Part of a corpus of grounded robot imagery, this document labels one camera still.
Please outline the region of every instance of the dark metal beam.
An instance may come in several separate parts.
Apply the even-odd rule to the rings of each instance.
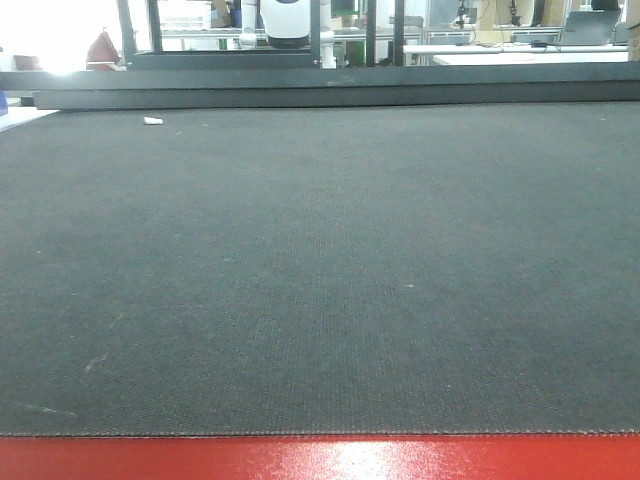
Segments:
[[[176,108],[354,107],[469,103],[640,100],[635,82],[416,85],[406,87],[216,90],[98,90],[37,92],[42,109],[132,110]]]
[[[186,89],[278,89],[350,87],[403,88],[430,85],[527,84],[555,85],[572,82],[627,84],[640,82],[640,62],[567,63],[540,65],[440,66],[412,68],[310,68],[271,69],[259,75],[243,70],[152,70],[128,72],[76,72],[60,76],[47,72],[0,73],[0,90],[186,90]]]
[[[147,0],[147,16],[151,32],[151,48],[154,53],[162,53],[162,30],[160,28],[160,10],[158,0]]]
[[[366,41],[366,65],[373,67],[376,64],[376,27],[377,27],[377,2],[367,0],[367,41]]]
[[[320,45],[320,2],[313,0],[311,4],[310,21],[311,31],[309,32],[309,45],[311,48],[311,61],[314,65],[320,65],[321,45]]]
[[[118,15],[120,17],[120,29],[122,30],[122,51],[124,58],[129,62],[137,52],[136,37],[131,23],[131,12],[128,0],[117,0]]]
[[[396,0],[393,23],[393,65],[404,65],[404,0]]]

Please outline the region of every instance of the blue object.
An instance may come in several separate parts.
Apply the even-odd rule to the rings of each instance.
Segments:
[[[7,106],[7,96],[4,92],[0,91],[0,116],[9,113],[9,107]]]
[[[231,26],[235,28],[242,27],[242,10],[240,9],[231,9]]]

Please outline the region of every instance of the red object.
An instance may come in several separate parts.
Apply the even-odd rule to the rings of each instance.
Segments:
[[[40,60],[33,55],[14,55],[13,61],[18,71],[42,70]]]
[[[91,44],[87,52],[87,70],[112,70],[107,64],[116,64],[120,61],[118,52],[113,46],[111,37],[106,30],[103,30],[98,38]]]
[[[640,435],[0,438],[0,479],[638,479]]]

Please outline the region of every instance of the box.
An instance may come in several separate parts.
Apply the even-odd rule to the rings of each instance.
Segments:
[[[224,28],[231,25],[231,14],[225,0],[213,0],[211,2],[213,10],[211,11],[211,27]]]
[[[640,2],[627,2],[627,25],[629,26],[629,60],[640,61]]]
[[[629,29],[629,60],[640,62],[640,24]]]
[[[162,30],[211,28],[211,2],[167,0],[158,2],[158,10]]]

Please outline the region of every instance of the computer monitor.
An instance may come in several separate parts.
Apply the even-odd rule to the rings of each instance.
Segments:
[[[619,11],[570,12],[560,45],[606,45],[611,43]]]

